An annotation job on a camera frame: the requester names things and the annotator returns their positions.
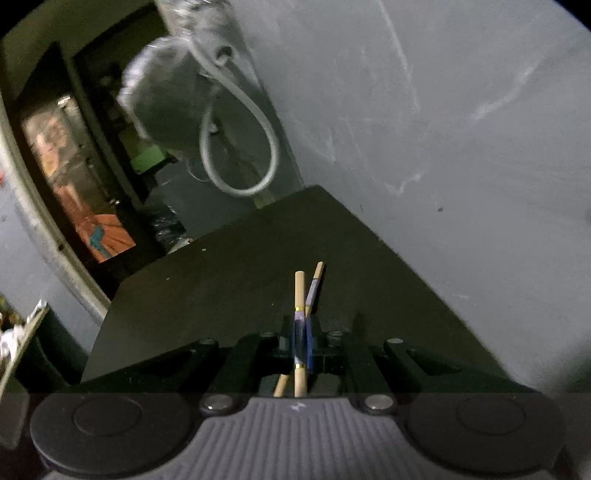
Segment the wall faucet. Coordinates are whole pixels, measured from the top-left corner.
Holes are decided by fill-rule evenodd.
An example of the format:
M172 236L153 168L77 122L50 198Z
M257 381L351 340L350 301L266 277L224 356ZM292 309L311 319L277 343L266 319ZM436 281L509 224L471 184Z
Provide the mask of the wall faucet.
M226 1L157 0L167 32L211 50L229 46L233 17Z

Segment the door frame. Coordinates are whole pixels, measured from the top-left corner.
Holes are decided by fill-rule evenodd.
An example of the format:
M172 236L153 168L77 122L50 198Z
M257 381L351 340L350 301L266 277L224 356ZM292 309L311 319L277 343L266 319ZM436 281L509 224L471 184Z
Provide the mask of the door frame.
M92 278L50 214L25 165L1 99L1 167L7 173L27 233L61 283L101 325L110 300Z

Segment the kitchen counter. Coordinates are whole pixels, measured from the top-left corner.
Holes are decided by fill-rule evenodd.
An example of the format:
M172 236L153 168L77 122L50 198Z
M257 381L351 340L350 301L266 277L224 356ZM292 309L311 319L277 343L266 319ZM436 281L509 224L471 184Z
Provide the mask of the kitchen counter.
M1 334L1 398L8 391L8 384L19 362L48 312L47 302L40 299L23 325L14 326Z

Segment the grey plastic bag hanging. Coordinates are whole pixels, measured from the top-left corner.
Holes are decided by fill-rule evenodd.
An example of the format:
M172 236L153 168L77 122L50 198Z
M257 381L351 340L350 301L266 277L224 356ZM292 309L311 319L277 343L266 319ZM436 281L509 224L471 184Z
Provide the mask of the grey plastic bag hanging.
M212 88L188 40L165 36L127 65L117 101L141 138L179 160L198 160L199 130Z

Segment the wooden chopstick purple band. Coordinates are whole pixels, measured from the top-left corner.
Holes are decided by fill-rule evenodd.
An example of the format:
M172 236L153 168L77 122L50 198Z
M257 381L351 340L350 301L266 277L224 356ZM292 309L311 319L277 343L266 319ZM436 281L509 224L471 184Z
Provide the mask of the wooden chopstick purple band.
M301 398L308 393L307 362L308 345L305 333L305 284L304 271L294 273L294 397Z

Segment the green box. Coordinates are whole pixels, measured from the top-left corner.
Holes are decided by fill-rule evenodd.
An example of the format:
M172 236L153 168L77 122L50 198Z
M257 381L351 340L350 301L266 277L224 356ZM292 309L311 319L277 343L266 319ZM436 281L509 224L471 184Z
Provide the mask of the green box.
M142 174L166 159L166 153L153 145L146 148L131 160L131 166L137 174Z

